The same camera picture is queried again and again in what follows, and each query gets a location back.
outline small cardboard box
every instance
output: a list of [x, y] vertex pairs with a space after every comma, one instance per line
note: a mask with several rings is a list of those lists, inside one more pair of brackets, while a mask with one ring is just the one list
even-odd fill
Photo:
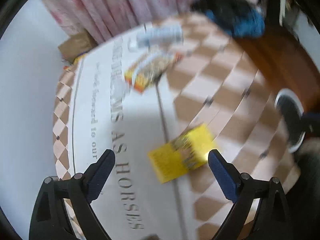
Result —
[[72, 35], [67, 41], [58, 46], [62, 57], [73, 64], [76, 57], [84, 54], [97, 46], [96, 41], [85, 30], [76, 35]]

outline black and white sneaker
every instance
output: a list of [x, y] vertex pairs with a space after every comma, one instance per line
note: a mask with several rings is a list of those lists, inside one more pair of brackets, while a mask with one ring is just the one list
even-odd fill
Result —
[[304, 112], [302, 104], [290, 89], [281, 89], [276, 97], [275, 108], [279, 109], [284, 117], [289, 133], [288, 151], [293, 153], [298, 150], [305, 136], [301, 125]]

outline pink curtain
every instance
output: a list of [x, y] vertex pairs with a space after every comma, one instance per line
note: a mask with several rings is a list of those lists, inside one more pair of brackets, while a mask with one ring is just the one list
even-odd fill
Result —
[[189, 10], [195, 0], [42, 0], [69, 35], [86, 29], [102, 43], [132, 27]]

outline brown and white checkered pattern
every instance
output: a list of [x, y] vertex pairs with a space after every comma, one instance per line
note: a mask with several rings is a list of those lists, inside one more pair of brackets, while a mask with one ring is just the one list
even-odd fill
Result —
[[[188, 56], [166, 77], [180, 132], [205, 123], [224, 158], [240, 172], [264, 180], [277, 176], [288, 191], [299, 173], [286, 150], [286, 128], [263, 76], [236, 42], [206, 17], [189, 14], [169, 18], [160, 25], [176, 23], [182, 26], [184, 42], [170, 49]], [[71, 177], [68, 113], [76, 66], [72, 68], [59, 79], [53, 114], [53, 149], [60, 179]], [[219, 229], [232, 203], [225, 199], [208, 165], [190, 172], [189, 178], [198, 239], [208, 240]], [[74, 229], [83, 237], [71, 202], [66, 200], [66, 206]], [[247, 222], [253, 219], [256, 208], [255, 201]]]
[[59, 179], [70, 179], [68, 172], [68, 120], [72, 85], [77, 66], [63, 70], [57, 85], [53, 111], [53, 153]]

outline yellow box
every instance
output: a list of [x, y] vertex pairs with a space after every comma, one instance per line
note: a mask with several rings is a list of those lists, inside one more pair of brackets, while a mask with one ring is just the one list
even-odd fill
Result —
[[142, 55], [129, 69], [124, 72], [124, 80], [135, 90], [142, 93], [153, 84], [167, 68], [172, 67], [183, 55], [161, 50]]
[[159, 181], [165, 183], [206, 164], [209, 152], [216, 148], [207, 127], [200, 125], [149, 152], [148, 157]]

